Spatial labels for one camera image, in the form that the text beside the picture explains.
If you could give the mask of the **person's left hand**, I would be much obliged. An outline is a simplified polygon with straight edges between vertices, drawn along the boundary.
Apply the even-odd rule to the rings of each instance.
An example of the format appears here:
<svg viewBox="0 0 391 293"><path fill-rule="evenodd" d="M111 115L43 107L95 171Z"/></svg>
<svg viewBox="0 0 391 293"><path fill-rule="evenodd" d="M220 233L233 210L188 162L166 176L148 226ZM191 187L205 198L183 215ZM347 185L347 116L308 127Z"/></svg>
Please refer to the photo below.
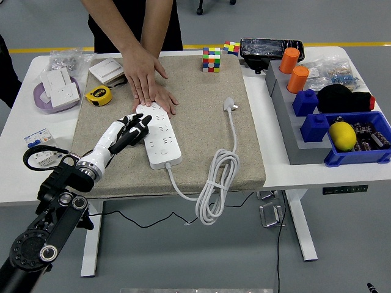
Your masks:
<svg viewBox="0 0 391 293"><path fill-rule="evenodd" d="M132 112L136 111L138 105L151 106L152 102L156 102L163 110L165 110L169 117L176 114L175 107L178 105L177 99L172 93L170 93L165 87L160 84L156 84L155 93L149 98L144 98L140 101L139 98L133 99Z"/></svg>

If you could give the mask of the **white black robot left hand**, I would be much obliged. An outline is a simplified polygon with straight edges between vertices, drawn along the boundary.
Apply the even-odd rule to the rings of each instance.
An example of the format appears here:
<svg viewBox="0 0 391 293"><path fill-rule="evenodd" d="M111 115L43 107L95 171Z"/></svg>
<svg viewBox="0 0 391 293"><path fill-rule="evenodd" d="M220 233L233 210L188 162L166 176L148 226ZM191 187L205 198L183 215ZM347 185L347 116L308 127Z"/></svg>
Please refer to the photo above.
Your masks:
<svg viewBox="0 0 391 293"><path fill-rule="evenodd" d="M113 122L83 159L99 169L105 169L114 155L128 146L135 146L148 134L151 115L130 114Z"/></svg>

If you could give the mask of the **person's right hand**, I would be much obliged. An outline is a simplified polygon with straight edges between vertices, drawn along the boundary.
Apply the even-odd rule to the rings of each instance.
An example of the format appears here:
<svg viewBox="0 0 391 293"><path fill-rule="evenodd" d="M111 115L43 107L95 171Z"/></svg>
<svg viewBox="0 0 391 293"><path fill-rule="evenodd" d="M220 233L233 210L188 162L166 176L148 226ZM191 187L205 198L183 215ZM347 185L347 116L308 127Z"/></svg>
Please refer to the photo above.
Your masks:
<svg viewBox="0 0 391 293"><path fill-rule="evenodd" d="M166 72L156 57L140 44L129 46L120 51L123 57L125 76L130 84L134 98L143 101L155 93L155 72L166 78Z"/></svg>

